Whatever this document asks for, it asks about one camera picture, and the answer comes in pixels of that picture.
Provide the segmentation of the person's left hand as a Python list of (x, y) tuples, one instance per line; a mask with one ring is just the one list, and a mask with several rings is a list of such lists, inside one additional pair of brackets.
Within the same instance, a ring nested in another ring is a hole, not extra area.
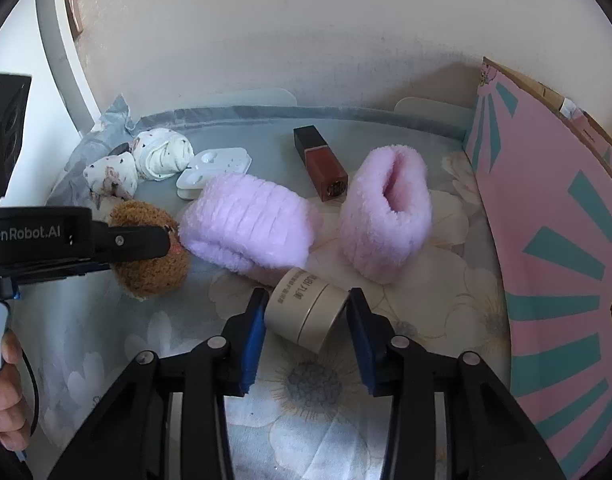
[(29, 444), (29, 408), (23, 396), (18, 364), (23, 352), (15, 334), (7, 330), (1, 341), (0, 443), (11, 452), (22, 452)]

